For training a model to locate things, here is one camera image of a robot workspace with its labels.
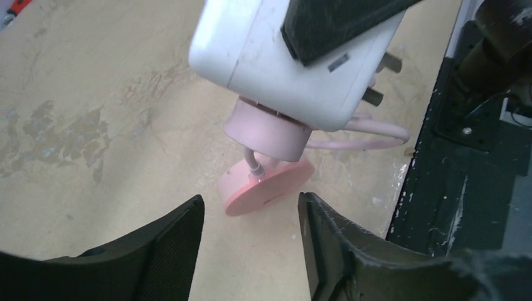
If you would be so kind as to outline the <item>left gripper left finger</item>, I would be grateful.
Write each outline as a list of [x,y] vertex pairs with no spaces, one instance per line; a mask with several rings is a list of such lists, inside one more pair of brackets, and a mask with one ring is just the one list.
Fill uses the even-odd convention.
[[81,255],[1,253],[2,300],[187,300],[205,217],[193,196],[167,215]]

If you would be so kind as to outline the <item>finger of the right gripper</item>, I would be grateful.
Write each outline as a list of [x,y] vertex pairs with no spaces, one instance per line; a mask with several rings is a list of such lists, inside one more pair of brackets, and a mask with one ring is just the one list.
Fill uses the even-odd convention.
[[291,0],[280,28],[294,60],[309,66],[419,0]]

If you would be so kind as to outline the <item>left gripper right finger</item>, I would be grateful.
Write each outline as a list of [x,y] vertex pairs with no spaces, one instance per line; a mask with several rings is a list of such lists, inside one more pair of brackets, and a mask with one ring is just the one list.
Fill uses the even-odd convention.
[[312,300],[530,300],[531,254],[428,256],[386,241],[315,193],[298,200]]

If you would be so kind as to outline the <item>white cube socket adapter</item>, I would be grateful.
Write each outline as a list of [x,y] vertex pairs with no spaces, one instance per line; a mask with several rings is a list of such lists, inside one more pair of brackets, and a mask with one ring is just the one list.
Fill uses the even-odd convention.
[[342,129],[362,100],[404,14],[317,62],[293,59],[282,38],[287,1],[207,1],[189,50],[202,78],[313,129]]

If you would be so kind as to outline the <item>pink plug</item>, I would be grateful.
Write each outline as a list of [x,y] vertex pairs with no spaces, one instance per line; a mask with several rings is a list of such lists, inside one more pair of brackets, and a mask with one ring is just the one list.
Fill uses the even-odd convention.
[[297,162],[302,157],[312,129],[239,97],[224,125],[224,132],[253,151],[281,161]]

